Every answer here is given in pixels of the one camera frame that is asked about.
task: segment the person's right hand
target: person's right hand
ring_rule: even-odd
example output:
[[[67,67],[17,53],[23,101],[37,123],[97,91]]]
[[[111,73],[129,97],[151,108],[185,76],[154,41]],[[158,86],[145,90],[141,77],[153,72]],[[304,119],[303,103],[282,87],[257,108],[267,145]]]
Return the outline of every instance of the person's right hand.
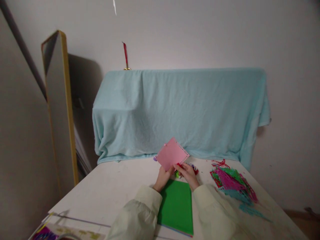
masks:
[[[190,189],[193,192],[197,187],[200,186],[197,177],[193,171],[193,167],[191,167],[190,165],[183,163],[181,167],[179,167],[178,165],[174,164],[173,165],[174,168],[176,170],[178,170],[182,176],[186,179],[186,181],[189,183]]]

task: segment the person's left hand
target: person's left hand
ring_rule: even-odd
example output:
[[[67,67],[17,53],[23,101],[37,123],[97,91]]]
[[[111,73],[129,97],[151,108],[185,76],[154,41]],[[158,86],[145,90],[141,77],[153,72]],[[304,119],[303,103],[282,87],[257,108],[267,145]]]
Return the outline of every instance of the person's left hand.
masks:
[[[159,169],[159,174],[156,183],[153,186],[153,189],[157,192],[161,192],[161,190],[164,188],[164,186],[167,184],[170,176],[174,173],[174,167],[171,166],[168,171],[164,170],[164,168],[161,166]]]

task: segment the wooden floor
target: wooden floor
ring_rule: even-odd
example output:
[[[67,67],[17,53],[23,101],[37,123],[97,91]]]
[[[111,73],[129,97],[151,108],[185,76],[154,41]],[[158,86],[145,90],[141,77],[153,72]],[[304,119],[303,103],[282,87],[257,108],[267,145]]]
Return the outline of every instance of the wooden floor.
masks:
[[[320,240],[319,214],[311,216],[306,212],[284,211],[310,240]]]
[[[302,218],[291,218],[310,240],[320,239],[320,222]]]

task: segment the sleeve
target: sleeve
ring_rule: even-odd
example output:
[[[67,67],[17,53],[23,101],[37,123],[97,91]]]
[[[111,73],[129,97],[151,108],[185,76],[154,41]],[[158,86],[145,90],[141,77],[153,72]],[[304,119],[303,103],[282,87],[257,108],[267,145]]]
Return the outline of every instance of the sleeve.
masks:
[[[231,205],[207,185],[197,187],[193,192],[199,211],[204,239],[250,239],[236,223],[238,219]]]
[[[161,201],[160,193],[141,186],[136,197],[121,209],[107,240],[153,239]]]

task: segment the mirror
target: mirror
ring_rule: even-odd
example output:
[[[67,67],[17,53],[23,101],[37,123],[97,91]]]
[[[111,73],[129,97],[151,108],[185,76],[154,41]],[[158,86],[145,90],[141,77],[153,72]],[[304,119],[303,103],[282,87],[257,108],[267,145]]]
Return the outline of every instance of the mirror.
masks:
[[[56,31],[44,41],[41,50],[62,198],[79,183],[66,35]]]

